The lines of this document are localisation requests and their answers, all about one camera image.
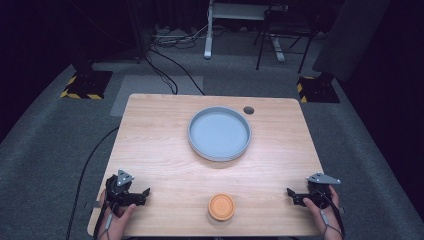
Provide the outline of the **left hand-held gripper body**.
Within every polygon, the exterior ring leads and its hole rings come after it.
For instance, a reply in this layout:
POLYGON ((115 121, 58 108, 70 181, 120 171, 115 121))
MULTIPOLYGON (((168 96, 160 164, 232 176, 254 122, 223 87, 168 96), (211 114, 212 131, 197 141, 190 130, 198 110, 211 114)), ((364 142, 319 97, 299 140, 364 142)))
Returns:
POLYGON ((106 180, 106 203, 109 207, 123 207, 131 204, 140 205, 141 195, 129 192, 134 177, 126 171, 119 169, 106 180))

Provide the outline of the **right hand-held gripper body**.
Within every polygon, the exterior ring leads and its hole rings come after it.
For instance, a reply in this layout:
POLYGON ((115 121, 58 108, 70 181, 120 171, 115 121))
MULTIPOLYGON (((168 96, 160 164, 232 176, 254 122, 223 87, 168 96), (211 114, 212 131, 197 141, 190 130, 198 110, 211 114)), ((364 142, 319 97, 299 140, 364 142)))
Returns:
POLYGON ((307 178, 309 198, 319 208, 327 208, 332 202, 330 185, 339 185, 341 181, 324 173, 317 172, 307 178))

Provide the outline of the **person's right hand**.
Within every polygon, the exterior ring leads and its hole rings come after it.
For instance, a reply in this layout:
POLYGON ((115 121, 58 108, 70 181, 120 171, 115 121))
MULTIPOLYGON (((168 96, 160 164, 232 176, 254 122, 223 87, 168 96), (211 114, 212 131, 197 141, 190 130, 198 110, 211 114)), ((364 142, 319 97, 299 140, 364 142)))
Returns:
POLYGON ((336 212, 331 206, 320 209, 308 198, 304 198, 303 202, 310 211, 316 228, 324 240, 344 240, 336 212))

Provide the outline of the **person's left hand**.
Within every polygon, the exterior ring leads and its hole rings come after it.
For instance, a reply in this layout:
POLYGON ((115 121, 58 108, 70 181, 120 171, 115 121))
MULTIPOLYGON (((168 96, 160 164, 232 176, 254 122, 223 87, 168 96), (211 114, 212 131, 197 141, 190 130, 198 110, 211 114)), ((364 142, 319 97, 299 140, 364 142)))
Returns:
POLYGON ((109 207, 106 207, 96 240, 121 240, 136 209, 137 206, 132 204, 121 207, 118 214, 114 214, 109 207))

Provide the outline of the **small orange cup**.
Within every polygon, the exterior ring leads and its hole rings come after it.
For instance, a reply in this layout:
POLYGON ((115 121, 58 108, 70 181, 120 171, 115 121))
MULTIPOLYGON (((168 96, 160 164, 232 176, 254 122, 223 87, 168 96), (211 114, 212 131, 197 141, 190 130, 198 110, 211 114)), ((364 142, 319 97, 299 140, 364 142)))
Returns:
POLYGON ((217 193, 209 199, 207 209, 213 224, 226 224, 234 217, 236 204, 230 195, 217 193))

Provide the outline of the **round grey tray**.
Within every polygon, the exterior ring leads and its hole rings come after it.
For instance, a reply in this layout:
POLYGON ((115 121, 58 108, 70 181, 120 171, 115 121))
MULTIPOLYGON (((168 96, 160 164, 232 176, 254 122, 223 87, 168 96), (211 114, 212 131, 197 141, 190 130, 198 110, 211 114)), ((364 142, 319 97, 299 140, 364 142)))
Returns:
POLYGON ((251 127, 238 111, 225 106, 207 107, 197 112, 188 124, 188 139, 201 157, 227 162, 240 157, 251 141, 251 127))

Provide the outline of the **black yellow striped stand base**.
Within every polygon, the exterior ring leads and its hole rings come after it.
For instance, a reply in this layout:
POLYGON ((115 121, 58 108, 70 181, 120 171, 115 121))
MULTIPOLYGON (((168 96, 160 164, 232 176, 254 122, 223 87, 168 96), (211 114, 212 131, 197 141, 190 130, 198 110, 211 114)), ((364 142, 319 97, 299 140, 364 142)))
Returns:
POLYGON ((331 82, 321 77, 299 77, 296 84, 302 103, 339 103, 331 82))
POLYGON ((75 73, 60 94, 61 98, 94 99, 104 98, 112 71, 92 71, 86 75, 75 73))

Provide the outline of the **grey padded panel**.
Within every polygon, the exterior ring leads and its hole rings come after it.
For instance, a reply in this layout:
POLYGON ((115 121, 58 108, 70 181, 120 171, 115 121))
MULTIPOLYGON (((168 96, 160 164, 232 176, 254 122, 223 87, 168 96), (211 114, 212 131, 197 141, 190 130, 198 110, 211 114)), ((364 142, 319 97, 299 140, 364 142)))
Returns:
POLYGON ((348 81, 391 0, 345 0, 312 69, 320 78, 348 81))

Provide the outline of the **black metal chair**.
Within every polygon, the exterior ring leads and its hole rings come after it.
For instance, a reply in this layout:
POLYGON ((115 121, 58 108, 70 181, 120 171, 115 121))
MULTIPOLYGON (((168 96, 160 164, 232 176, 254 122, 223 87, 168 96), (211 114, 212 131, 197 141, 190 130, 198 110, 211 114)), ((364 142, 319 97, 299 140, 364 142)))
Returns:
POLYGON ((312 39, 318 33, 317 8, 308 4, 305 0, 271 0, 264 11, 262 26, 255 38, 254 43, 260 41, 259 53, 256 61, 256 69, 259 69, 265 39, 295 38, 290 45, 293 47, 301 38, 305 37, 307 43, 301 52, 302 58, 298 73, 302 71, 312 39))

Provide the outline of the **dark stand post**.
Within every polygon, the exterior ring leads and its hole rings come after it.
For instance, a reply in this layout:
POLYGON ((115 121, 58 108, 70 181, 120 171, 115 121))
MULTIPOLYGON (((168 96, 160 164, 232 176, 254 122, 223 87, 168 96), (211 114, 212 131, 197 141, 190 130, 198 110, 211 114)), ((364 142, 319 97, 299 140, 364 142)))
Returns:
POLYGON ((135 61, 146 57, 154 32, 154 10, 151 0, 127 0, 128 12, 135 41, 135 61))

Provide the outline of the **white desk frame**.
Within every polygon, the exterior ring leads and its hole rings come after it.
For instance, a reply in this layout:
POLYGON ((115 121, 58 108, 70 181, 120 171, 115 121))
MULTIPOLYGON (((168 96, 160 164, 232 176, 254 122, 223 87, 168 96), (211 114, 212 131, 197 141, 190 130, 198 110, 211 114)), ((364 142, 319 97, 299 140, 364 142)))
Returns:
POLYGON ((220 3, 215 0, 209 0, 204 58, 210 59, 212 57, 213 22, 215 19, 262 21, 264 19, 264 11, 267 8, 267 5, 220 3))

